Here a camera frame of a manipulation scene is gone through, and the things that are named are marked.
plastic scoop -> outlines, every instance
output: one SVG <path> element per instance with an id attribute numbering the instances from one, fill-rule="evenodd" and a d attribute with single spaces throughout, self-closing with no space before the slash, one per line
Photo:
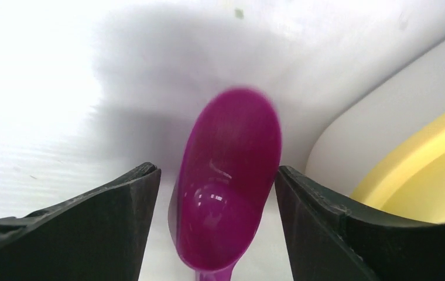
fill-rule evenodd
<path id="1" fill-rule="evenodd" d="M 169 229 L 196 281 L 229 281 L 252 242 L 281 155 L 281 131 L 259 92 L 233 88 L 199 115 L 169 205 Z"/>

